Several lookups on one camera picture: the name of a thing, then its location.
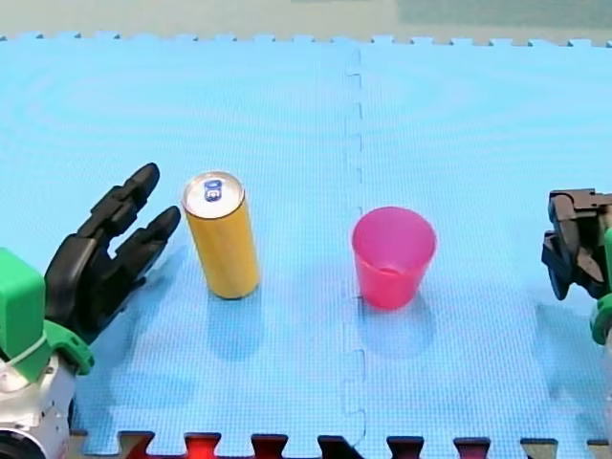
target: yellow can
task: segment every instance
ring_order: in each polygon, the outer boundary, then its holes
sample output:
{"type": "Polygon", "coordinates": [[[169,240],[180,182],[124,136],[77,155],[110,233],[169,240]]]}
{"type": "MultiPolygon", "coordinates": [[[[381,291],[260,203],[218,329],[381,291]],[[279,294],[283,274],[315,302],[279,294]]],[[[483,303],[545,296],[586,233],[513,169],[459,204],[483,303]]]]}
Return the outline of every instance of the yellow can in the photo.
{"type": "Polygon", "coordinates": [[[259,284],[259,268],[244,188],[226,172],[193,178],[183,194],[208,287],[226,299],[241,298],[259,284]]]}

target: plastic cup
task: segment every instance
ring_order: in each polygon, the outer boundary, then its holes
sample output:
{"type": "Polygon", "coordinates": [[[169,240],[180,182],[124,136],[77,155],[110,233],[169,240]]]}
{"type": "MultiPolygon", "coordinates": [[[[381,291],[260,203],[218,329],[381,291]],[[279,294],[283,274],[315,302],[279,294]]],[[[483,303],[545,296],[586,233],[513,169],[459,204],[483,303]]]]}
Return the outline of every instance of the plastic cup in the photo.
{"type": "Polygon", "coordinates": [[[378,309],[405,306],[417,294],[436,251],[429,222],[406,208],[377,208],[353,229],[361,297],[378,309]]]}

